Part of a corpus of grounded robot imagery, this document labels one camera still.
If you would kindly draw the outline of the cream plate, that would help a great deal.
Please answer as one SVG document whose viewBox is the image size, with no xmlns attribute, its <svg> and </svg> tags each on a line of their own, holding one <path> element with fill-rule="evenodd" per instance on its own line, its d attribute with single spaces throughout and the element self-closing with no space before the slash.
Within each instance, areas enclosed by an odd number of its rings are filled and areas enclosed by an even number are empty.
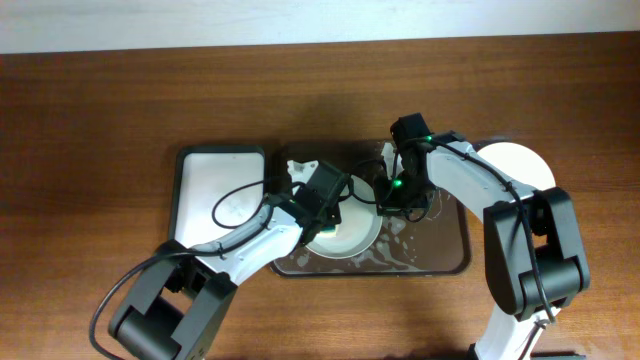
<svg viewBox="0 0 640 360">
<path fill-rule="evenodd" d="M 500 171 L 521 183 L 538 190 L 548 190 L 556 186 L 555 177 L 549 165 L 528 147 L 512 142 L 497 142 L 480 148 L 477 153 Z"/>
</svg>

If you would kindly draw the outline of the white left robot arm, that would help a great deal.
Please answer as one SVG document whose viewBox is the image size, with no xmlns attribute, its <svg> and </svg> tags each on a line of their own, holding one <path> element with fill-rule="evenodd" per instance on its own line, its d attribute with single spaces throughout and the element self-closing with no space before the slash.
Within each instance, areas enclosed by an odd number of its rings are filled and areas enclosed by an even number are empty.
<svg viewBox="0 0 640 360">
<path fill-rule="evenodd" d="M 134 283 L 109 322 L 109 335 L 138 359 L 204 358 L 238 287 L 339 223 L 349 175 L 324 161 L 306 170 L 230 233 L 191 247 L 167 241 L 126 273 Z"/>
</svg>

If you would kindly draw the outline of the green yellow sponge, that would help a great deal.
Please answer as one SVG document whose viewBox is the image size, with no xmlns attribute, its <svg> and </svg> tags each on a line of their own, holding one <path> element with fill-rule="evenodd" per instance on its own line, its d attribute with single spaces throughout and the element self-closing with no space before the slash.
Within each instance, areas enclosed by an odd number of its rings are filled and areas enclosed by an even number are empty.
<svg viewBox="0 0 640 360">
<path fill-rule="evenodd" d="M 320 233 L 323 235 L 334 236 L 337 233 L 338 227 L 338 224 L 326 225 L 321 229 Z"/>
</svg>

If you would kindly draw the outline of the pale green plate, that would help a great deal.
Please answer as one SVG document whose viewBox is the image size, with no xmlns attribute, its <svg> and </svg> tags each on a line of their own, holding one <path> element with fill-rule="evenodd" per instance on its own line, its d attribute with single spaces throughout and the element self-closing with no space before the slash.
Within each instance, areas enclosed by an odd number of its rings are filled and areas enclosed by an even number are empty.
<svg viewBox="0 0 640 360">
<path fill-rule="evenodd" d="M 358 177 L 353 177 L 354 194 L 339 203 L 341 223 L 334 236 L 318 233 L 306 248 L 312 253 L 329 259 L 344 259 L 356 256 L 366 250 L 377 238 L 382 217 L 377 214 L 375 204 L 365 204 L 363 200 L 374 198 L 372 187 Z"/>
</svg>

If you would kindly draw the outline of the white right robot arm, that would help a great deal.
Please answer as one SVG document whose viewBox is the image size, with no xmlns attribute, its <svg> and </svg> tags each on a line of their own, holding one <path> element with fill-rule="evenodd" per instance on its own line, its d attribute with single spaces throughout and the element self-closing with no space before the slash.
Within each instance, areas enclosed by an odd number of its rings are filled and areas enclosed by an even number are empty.
<svg viewBox="0 0 640 360">
<path fill-rule="evenodd" d="M 530 358 L 559 311 L 591 285 L 569 194 L 507 175 L 461 134 L 432 132 L 419 113 L 399 118 L 390 133 L 391 172 L 374 183 L 380 215 L 426 210 L 432 192 L 442 189 L 484 226 L 485 277 L 495 306 L 467 358 Z"/>
</svg>

